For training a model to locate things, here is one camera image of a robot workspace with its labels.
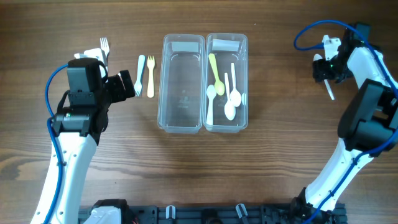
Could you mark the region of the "yellow plastic fork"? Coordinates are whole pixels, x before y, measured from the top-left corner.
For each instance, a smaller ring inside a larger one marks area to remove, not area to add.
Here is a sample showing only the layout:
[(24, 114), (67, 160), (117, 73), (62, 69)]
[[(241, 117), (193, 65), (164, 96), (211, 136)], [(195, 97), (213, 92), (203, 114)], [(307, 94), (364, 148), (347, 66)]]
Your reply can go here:
[(155, 58), (153, 55), (148, 56), (147, 59), (147, 67), (149, 69), (149, 79), (147, 86), (147, 96), (149, 98), (153, 98), (155, 95), (154, 91), (154, 67), (155, 67)]

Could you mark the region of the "yellow plastic spoon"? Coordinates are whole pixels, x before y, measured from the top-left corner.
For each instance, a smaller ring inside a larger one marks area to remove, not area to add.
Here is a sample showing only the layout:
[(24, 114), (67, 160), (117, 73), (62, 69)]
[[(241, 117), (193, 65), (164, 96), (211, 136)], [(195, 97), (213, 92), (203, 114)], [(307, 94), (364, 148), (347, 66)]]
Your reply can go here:
[(209, 59), (209, 63), (210, 63), (210, 66), (211, 66), (211, 69), (213, 71), (214, 78), (215, 78), (214, 86), (215, 86), (216, 93), (218, 95), (222, 96), (222, 95), (224, 95), (225, 87), (224, 87), (224, 83), (220, 80), (220, 77), (219, 77), (215, 54), (210, 53), (208, 55), (208, 59)]

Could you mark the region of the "light blue plastic fork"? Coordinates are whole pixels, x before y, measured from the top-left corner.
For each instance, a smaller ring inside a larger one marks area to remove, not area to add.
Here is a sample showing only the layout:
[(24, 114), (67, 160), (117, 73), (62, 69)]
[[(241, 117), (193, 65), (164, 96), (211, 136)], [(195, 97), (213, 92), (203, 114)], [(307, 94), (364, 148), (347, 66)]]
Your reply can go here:
[(146, 62), (146, 56), (140, 55), (137, 62), (137, 76), (134, 84), (136, 96), (140, 96), (142, 92), (142, 74), (144, 73), (144, 65)]

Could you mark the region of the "white spoon crossed large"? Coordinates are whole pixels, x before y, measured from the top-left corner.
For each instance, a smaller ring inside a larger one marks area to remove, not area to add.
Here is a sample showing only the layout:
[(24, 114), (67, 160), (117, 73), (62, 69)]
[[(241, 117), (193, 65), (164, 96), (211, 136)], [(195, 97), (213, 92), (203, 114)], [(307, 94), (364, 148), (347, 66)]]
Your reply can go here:
[(224, 106), (224, 113), (228, 120), (232, 121), (236, 116), (236, 108), (233, 106), (230, 98), (228, 73), (224, 73), (224, 82), (226, 87), (227, 102)]

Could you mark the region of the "white spoon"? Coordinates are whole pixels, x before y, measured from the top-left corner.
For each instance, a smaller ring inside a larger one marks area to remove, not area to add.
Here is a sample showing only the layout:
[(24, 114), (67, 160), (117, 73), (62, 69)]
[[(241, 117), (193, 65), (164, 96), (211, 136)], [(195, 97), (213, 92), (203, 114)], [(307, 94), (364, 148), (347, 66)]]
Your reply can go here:
[(323, 82), (326, 90), (331, 98), (335, 100), (335, 96), (329, 84), (329, 80), (333, 78), (330, 62), (326, 61), (320, 54), (315, 54), (313, 57), (313, 78), (317, 83)]
[(206, 90), (206, 95), (208, 97), (208, 111), (206, 117), (207, 125), (213, 125), (213, 100), (216, 96), (216, 90), (214, 85), (209, 85)]

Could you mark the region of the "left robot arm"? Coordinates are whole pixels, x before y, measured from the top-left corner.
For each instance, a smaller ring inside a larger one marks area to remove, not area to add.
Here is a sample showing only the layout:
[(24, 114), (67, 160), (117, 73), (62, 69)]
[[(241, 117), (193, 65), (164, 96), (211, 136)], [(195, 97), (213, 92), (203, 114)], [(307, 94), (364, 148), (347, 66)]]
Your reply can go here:
[(52, 156), (32, 223), (73, 223), (78, 220), (89, 164), (108, 127), (113, 103), (135, 95), (128, 70), (109, 76), (96, 58), (78, 58), (57, 69), (67, 71), (69, 89), (57, 110), (48, 107), (47, 129)]

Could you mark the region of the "white spoon crossed small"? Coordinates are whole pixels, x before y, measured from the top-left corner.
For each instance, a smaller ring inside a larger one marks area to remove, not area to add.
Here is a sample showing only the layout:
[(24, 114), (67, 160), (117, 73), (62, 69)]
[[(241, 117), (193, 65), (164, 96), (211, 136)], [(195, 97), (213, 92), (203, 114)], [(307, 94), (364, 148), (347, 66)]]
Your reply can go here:
[(234, 63), (231, 63), (231, 78), (233, 82), (233, 90), (230, 93), (230, 98), (233, 106), (237, 108), (240, 106), (242, 99), (240, 92), (236, 88), (236, 71)]

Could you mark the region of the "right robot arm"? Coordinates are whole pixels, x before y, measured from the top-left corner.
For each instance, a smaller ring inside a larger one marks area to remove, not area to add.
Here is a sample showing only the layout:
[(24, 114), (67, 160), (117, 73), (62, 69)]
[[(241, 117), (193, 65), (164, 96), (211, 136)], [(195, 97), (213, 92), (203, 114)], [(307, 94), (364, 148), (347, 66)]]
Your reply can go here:
[(358, 93), (338, 125), (338, 144), (320, 175), (294, 199), (292, 213), (308, 220), (325, 218), (355, 175), (397, 144), (397, 82), (379, 48), (368, 41), (370, 26), (342, 23), (342, 39), (324, 35), (313, 58), (316, 82), (354, 78)]

